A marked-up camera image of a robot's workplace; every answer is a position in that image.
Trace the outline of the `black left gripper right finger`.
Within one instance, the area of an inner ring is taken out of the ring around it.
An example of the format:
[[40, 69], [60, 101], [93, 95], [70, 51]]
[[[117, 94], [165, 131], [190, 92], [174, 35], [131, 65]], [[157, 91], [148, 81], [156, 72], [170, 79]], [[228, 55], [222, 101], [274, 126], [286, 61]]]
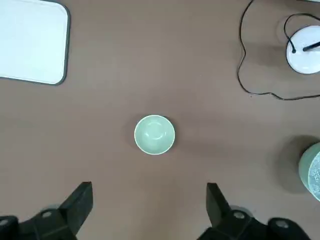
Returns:
[[199, 240], [309, 240], [294, 221], [274, 217], [263, 224], [243, 210], [232, 209], [217, 183], [206, 185], [206, 211], [211, 222]]

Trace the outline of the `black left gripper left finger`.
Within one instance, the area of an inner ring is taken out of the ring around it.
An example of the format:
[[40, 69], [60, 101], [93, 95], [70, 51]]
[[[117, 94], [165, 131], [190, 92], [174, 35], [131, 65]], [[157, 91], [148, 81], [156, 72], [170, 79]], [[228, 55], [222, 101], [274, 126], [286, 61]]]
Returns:
[[20, 222], [14, 215], [0, 217], [2, 240], [76, 240], [93, 208], [93, 185], [82, 182], [57, 208], [40, 211]]

